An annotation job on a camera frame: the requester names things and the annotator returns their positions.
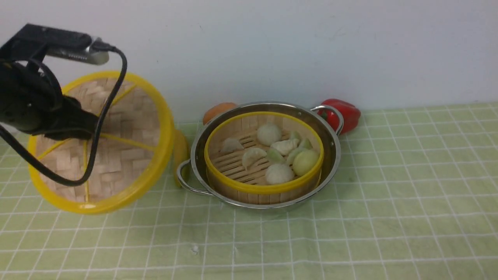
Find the bamboo lid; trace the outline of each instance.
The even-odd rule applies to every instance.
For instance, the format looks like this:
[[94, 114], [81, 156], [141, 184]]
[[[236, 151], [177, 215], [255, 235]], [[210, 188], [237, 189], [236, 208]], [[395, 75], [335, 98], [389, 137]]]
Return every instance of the bamboo lid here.
[[[76, 98], [84, 110], [98, 115], [116, 80], [117, 76], [89, 79], [66, 94]], [[174, 135], [172, 118], [160, 117], [169, 113], [166, 103], [151, 89], [143, 80], [125, 79], [106, 115], [90, 179], [67, 187], [34, 170], [33, 181], [42, 195], [62, 208], [107, 209], [137, 199], [141, 196], [137, 188], [139, 193], [149, 189], [166, 167]], [[168, 140], [161, 143], [161, 138]], [[90, 140], [55, 141], [38, 136], [32, 142], [31, 152], [48, 168], [68, 179], [81, 178]]]

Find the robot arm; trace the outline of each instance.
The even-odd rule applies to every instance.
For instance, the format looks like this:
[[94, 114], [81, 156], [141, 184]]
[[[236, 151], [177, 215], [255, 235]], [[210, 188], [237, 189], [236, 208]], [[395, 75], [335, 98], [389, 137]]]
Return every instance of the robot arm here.
[[[123, 66], [99, 117], [82, 110], [78, 100], [64, 96], [55, 75], [42, 62], [48, 55], [102, 65], [109, 60], [108, 52], [117, 53], [123, 60]], [[26, 66], [19, 61], [27, 62]], [[26, 134], [44, 135], [54, 140], [92, 139], [87, 169], [81, 179], [68, 180], [40, 163], [1, 125], [0, 137], [48, 178], [67, 186], [83, 184], [92, 172], [100, 130], [125, 78], [126, 68], [125, 55], [100, 38], [34, 24], [25, 25], [0, 48], [0, 123]]]

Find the carrot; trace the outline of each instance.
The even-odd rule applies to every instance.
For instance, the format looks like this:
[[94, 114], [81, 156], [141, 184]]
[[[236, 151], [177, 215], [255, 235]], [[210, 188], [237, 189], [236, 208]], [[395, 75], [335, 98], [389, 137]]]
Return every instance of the carrot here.
[[212, 120], [214, 117], [217, 115], [226, 112], [232, 108], [237, 107], [237, 104], [232, 103], [232, 102], [223, 102], [219, 103], [218, 105], [212, 107], [209, 109], [205, 114], [204, 117], [202, 118], [202, 124], [205, 125], [208, 123], [210, 120]]

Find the yellow plastic rim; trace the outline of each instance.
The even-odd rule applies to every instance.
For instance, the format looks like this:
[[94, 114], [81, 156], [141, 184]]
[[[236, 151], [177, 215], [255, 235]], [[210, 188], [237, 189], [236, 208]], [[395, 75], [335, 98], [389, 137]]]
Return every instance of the yellow plastic rim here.
[[[96, 79], [103, 78], [117, 78], [119, 76], [118, 71], [103, 71], [93, 73], [87, 76], [83, 76], [65, 86], [62, 89], [63, 94], [67, 94], [71, 89], [79, 86], [82, 83], [90, 82]], [[154, 104], [157, 107], [157, 117], [159, 118], [159, 142], [155, 147], [147, 146], [143, 143], [134, 142], [128, 139], [122, 139], [118, 137], [109, 136], [106, 134], [102, 134], [101, 137], [109, 138], [113, 140], [123, 141], [130, 145], [138, 146], [141, 148], [145, 148], [147, 150], [151, 150], [154, 152], [152, 159], [148, 167], [145, 171], [135, 180], [133, 184], [131, 184], [127, 189], [116, 194], [112, 197], [106, 198], [99, 202], [75, 202], [67, 200], [63, 197], [58, 196], [54, 192], [50, 190], [50, 188], [43, 182], [41, 179], [40, 173], [31, 165], [29, 166], [29, 174], [31, 176], [31, 180], [33, 181], [34, 186], [40, 192], [43, 198], [48, 200], [55, 207], [62, 209], [64, 211], [79, 213], [79, 214], [102, 214], [117, 210], [122, 208], [123, 206], [139, 199], [143, 196], [150, 187], [160, 178], [166, 166], [168, 165], [168, 161], [171, 158], [173, 152], [173, 144], [174, 144], [174, 123], [173, 116], [171, 111], [161, 96], [161, 93], [151, 84], [149, 84], [146, 80], [141, 77], [127, 73], [125, 76], [125, 81], [129, 81], [135, 84], [135, 86], [139, 86], [145, 90], [148, 96], [152, 99]], [[131, 92], [132, 89], [127, 92], [123, 92], [119, 98], [116, 97], [113, 101], [113, 105], [121, 98]], [[36, 154], [36, 139], [38, 136], [29, 137], [28, 141], [28, 151], [31, 154]], [[55, 149], [57, 146], [63, 144], [63, 141], [56, 143], [53, 147], [49, 148], [45, 151], [38, 159], [49, 153], [51, 150]], [[84, 158], [85, 168], [88, 159]], [[88, 182], [85, 183], [85, 189], [88, 196]]]
[[[249, 185], [249, 184], [244, 184], [238, 181], [235, 181], [233, 179], [230, 179], [223, 175], [221, 172], [216, 169], [214, 164], [211, 162], [211, 159], [209, 158], [209, 152], [208, 152], [208, 147], [211, 142], [212, 136], [216, 134], [221, 128], [223, 128], [225, 125], [227, 125], [229, 122], [238, 120], [241, 118], [249, 117], [249, 116], [255, 116], [255, 115], [271, 115], [271, 116], [277, 116], [277, 117], [283, 117], [287, 119], [291, 119], [295, 122], [300, 123], [302, 126], [306, 127], [309, 131], [311, 131], [312, 135], [317, 139], [318, 144], [320, 145], [320, 156], [318, 157], [318, 161], [313, 166], [313, 168], [303, 176], [292, 180], [290, 182], [284, 183], [284, 184], [277, 184], [277, 185]], [[322, 163], [323, 163], [323, 158], [324, 158], [324, 149], [323, 149], [323, 143], [316, 131], [314, 131], [311, 126], [307, 125], [305, 122], [303, 122], [300, 119], [297, 119], [295, 117], [282, 114], [282, 113], [275, 113], [275, 112], [250, 112], [250, 113], [245, 113], [238, 115], [236, 117], [233, 117], [231, 119], [228, 119], [221, 123], [218, 127], [216, 127], [213, 132], [208, 137], [208, 140], [206, 141], [206, 146], [204, 147], [204, 159], [206, 160], [206, 166], [209, 171], [223, 184], [228, 185], [238, 191], [241, 192], [246, 192], [246, 193], [251, 193], [251, 194], [277, 194], [277, 193], [282, 193], [282, 192], [287, 192], [291, 191], [293, 189], [296, 189], [300, 187], [303, 183], [306, 183], [309, 181], [312, 177], [314, 177], [318, 172], [321, 171]]]

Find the woven bamboo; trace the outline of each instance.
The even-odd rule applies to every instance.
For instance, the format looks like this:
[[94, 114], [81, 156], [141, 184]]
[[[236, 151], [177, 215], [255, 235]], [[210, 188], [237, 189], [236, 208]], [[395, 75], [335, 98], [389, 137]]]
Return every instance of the woven bamboo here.
[[[98, 115], [115, 83], [115, 78], [93, 80], [75, 87], [68, 95], [80, 101], [84, 110]], [[70, 201], [98, 202], [118, 195], [144, 172], [160, 135], [156, 106], [144, 89], [123, 82], [102, 133], [88, 183], [67, 187], [41, 174], [50, 190]], [[78, 179], [86, 168], [90, 146], [91, 141], [57, 142], [38, 137], [36, 156], [42, 156], [40, 161], [57, 174]]]

